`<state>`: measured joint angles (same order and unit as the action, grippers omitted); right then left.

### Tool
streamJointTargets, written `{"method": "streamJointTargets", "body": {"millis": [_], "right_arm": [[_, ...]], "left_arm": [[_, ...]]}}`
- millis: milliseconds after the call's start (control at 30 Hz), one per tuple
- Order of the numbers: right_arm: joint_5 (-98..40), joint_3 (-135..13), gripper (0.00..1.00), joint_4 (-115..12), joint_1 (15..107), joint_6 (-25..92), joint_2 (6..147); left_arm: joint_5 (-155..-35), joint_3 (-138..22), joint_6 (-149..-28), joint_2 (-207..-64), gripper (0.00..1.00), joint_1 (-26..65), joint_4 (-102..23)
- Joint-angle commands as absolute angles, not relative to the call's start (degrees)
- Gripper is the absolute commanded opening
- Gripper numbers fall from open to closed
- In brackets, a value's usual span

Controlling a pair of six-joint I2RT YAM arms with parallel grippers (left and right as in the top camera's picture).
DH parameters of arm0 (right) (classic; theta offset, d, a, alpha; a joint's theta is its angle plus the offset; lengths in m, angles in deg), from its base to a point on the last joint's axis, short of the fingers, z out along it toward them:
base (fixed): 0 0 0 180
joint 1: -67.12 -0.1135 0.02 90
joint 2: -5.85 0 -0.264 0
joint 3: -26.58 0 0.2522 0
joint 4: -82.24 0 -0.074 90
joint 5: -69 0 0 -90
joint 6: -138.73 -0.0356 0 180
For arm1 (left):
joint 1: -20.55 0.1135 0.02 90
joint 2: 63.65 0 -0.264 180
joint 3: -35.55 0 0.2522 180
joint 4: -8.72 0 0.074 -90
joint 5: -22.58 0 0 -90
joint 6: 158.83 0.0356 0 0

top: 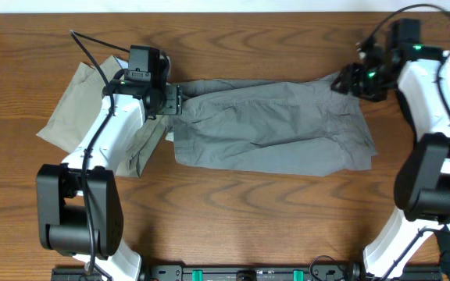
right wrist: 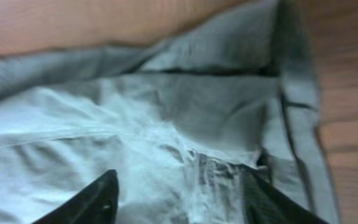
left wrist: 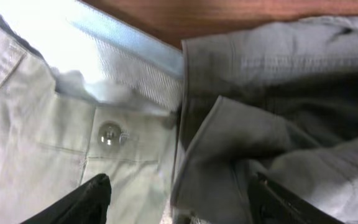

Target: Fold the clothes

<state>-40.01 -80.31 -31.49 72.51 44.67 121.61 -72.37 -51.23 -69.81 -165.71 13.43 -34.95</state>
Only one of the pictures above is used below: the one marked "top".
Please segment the grey shorts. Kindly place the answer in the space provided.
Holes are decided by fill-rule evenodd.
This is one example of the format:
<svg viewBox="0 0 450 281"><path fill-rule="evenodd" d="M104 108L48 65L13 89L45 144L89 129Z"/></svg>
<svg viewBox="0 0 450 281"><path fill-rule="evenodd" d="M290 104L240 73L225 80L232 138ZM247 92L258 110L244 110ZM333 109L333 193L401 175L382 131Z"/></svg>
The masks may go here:
<svg viewBox="0 0 450 281"><path fill-rule="evenodd" d="M335 78L182 83L183 111L172 118L176 161L304 176L371 169L376 148L359 100L332 91Z"/></svg>

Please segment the khaki shorts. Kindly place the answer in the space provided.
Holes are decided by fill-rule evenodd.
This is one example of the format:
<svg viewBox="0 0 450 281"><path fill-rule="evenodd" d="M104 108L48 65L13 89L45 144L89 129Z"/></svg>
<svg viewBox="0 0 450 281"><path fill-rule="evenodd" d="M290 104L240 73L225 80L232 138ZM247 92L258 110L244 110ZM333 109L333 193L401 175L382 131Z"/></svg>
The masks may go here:
<svg viewBox="0 0 450 281"><path fill-rule="evenodd" d="M37 136L72 152L83 140L100 112L104 83L93 66L80 63L50 119ZM116 171L118 176L139 177L159 140L166 132L167 116L148 120L130 139Z"/></svg>

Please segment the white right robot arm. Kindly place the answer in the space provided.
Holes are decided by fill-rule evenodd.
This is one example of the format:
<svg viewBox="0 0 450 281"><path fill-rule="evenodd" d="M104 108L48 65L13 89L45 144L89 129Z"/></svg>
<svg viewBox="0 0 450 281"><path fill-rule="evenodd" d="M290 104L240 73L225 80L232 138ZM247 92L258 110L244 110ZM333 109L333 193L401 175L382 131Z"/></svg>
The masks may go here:
<svg viewBox="0 0 450 281"><path fill-rule="evenodd" d="M436 236L441 271L450 278L450 52L401 43L388 50L362 48L359 56L332 89L370 101L395 90L416 143L395 179L395 209L349 277L400 279L413 254Z"/></svg>

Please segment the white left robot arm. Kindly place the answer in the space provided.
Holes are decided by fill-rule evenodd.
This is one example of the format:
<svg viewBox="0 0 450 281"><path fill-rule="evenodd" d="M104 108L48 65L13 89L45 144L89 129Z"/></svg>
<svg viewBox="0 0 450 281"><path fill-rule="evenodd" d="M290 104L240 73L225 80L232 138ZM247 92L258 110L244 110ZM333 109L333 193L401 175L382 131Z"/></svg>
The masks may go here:
<svg viewBox="0 0 450 281"><path fill-rule="evenodd" d="M143 257L123 240L123 211L115 174L147 114L179 115L178 86L160 90L117 81L85 138L59 165L36 177L38 232L43 248L84 263L55 268L53 280L148 280Z"/></svg>

